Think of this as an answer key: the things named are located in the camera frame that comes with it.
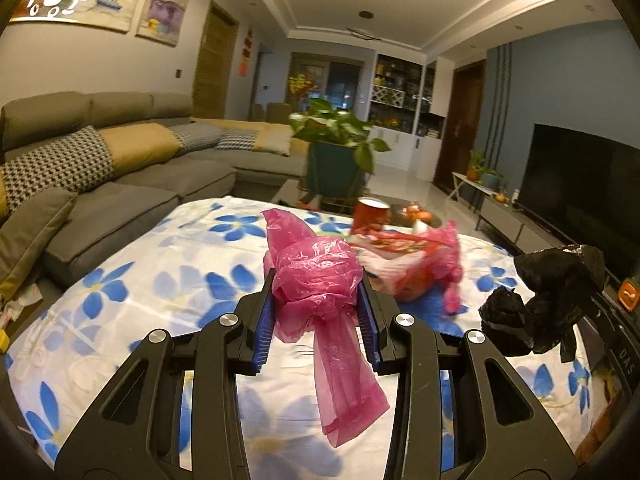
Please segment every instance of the sofa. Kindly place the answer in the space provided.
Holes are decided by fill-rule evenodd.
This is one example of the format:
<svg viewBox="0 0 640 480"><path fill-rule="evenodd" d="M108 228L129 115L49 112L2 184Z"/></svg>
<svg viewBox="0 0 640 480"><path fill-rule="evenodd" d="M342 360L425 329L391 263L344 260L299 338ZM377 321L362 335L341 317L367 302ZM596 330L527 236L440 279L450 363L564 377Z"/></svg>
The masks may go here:
<svg viewBox="0 0 640 480"><path fill-rule="evenodd" d="M159 123L171 128L207 121L264 132L284 124L191 117L191 98L165 92L57 92L9 102L0 115L0 164L81 128ZM185 202L228 194L270 201L280 186L305 171L306 146L292 140L289 156L215 148L173 156L162 164L115 175L76 197L68 219L38 263L42 310L112 254L152 229Z"/></svg>

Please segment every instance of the ceiling light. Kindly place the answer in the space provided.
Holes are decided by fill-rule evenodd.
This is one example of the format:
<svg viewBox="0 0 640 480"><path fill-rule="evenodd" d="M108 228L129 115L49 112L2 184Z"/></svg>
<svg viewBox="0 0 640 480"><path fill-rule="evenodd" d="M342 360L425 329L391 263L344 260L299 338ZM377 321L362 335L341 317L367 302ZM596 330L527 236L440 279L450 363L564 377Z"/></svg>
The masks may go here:
<svg viewBox="0 0 640 480"><path fill-rule="evenodd" d="M372 32L368 30L362 30L361 28L347 27L347 30L351 33L355 38L359 38L360 40L371 41L371 40L379 40Z"/></svg>

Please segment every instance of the red plastic bag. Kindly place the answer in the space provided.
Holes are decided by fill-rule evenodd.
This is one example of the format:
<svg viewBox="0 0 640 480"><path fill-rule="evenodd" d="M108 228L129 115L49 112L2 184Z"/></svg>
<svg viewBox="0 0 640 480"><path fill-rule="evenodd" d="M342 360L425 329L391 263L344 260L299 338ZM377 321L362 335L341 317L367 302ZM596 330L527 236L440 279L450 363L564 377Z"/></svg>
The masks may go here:
<svg viewBox="0 0 640 480"><path fill-rule="evenodd" d="M389 409L386 395L360 352L354 305L362 267L340 237L316 236L288 211L263 212L269 251L265 273L275 267L273 333L285 343L315 332L314 375L322 432L338 447L358 436Z"/></svg>
<svg viewBox="0 0 640 480"><path fill-rule="evenodd" d="M398 301L413 301L441 282L445 311L455 314L460 309L458 282L463 271L453 222L420 235L375 232L353 235L348 242L376 290Z"/></svg>

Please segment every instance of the red cup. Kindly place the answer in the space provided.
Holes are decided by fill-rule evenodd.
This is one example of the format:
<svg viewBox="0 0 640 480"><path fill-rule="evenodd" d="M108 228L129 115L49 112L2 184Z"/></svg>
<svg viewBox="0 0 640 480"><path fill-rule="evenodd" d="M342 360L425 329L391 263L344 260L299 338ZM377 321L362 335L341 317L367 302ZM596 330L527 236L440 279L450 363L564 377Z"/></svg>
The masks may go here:
<svg viewBox="0 0 640 480"><path fill-rule="evenodd" d="M367 234L370 231L382 231L388 222L391 206L372 196L363 196L353 209L353 225L351 234Z"/></svg>

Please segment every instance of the houndstooth pillow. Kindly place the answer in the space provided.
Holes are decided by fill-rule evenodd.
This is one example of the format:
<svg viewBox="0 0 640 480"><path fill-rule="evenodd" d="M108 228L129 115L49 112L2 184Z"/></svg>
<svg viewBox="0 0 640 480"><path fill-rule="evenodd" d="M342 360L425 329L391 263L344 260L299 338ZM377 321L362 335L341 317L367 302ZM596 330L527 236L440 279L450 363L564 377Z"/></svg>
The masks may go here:
<svg viewBox="0 0 640 480"><path fill-rule="evenodd" d="M2 167L8 212L47 187L84 192L113 174L111 152L92 126L24 153Z"/></svg>
<svg viewBox="0 0 640 480"><path fill-rule="evenodd" d="M250 152L258 138L257 130L227 130L216 146L217 150L247 150Z"/></svg>
<svg viewBox="0 0 640 480"><path fill-rule="evenodd" d="M178 156L196 152L197 150L213 148L226 133L215 124L206 122L180 124L179 126L172 126L170 130L180 141L181 147L177 153Z"/></svg>

